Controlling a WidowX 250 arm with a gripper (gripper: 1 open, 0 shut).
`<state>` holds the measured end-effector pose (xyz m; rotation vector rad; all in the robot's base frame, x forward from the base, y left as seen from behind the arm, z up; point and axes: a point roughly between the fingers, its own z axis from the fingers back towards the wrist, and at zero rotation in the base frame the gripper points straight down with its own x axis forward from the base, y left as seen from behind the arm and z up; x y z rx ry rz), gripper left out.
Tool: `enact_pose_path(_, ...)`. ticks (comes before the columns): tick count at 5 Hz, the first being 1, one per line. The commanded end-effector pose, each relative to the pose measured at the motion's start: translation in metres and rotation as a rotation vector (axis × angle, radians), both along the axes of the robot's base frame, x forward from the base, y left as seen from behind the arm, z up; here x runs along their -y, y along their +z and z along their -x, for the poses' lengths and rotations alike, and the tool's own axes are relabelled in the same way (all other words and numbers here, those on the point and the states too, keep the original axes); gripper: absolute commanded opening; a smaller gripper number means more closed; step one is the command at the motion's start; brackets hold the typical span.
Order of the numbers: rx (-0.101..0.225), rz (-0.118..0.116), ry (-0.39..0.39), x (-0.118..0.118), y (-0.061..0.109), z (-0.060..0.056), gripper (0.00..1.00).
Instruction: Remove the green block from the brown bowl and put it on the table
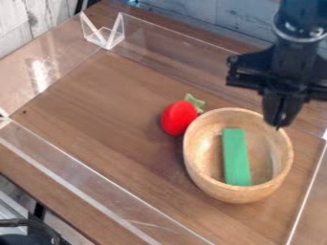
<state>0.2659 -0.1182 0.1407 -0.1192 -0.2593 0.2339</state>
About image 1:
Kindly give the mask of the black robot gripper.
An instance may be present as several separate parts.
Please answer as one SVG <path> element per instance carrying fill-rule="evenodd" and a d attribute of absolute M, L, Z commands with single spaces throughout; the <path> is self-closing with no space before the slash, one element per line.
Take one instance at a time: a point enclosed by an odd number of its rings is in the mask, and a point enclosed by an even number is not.
<path fill-rule="evenodd" d="M 278 128 L 293 124 L 307 100 L 327 100 L 327 58 L 318 44 L 279 37 L 269 49 L 226 60 L 226 84 L 263 95 L 263 119 Z"/>

